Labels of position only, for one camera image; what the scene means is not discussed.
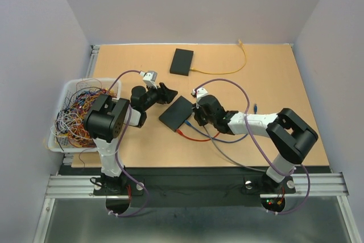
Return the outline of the black network switch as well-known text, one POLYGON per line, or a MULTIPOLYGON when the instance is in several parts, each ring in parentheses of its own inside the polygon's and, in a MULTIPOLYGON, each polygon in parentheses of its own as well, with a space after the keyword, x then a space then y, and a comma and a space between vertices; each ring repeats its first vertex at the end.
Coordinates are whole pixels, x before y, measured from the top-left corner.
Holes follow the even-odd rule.
POLYGON ((190 101, 180 96, 159 116, 159 121, 173 132, 176 132, 184 121, 191 116, 192 107, 193 104, 190 101))
POLYGON ((194 51, 177 48, 169 69, 171 74, 188 76, 192 64, 194 51))

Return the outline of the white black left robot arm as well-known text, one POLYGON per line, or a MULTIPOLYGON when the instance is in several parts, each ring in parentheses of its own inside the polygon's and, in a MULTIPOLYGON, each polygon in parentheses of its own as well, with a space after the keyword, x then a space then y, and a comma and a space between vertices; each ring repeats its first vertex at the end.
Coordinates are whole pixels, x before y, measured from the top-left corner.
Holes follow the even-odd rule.
POLYGON ((157 86, 135 86, 130 99, 99 95, 88 110, 84 129, 96 145, 101 161, 101 176, 91 180, 96 195, 120 195, 126 190, 127 179, 122 175, 122 163, 117 163, 119 141, 125 127, 142 127, 147 118, 146 110, 154 104, 169 104, 178 91, 164 83, 157 86))

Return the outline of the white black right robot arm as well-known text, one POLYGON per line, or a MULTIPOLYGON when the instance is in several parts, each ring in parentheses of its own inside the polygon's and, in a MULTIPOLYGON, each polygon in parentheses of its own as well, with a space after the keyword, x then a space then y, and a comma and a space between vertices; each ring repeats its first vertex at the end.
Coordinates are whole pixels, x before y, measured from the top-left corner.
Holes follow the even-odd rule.
POLYGON ((215 96, 193 92, 194 118, 199 126, 211 124, 219 133, 229 135, 248 134, 257 144, 255 136, 270 138, 278 155, 262 177, 262 187, 274 192, 282 181, 290 176, 294 167, 302 164, 318 134, 292 109, 284 108, 272 114, 246 114, 225 110, 215 96))

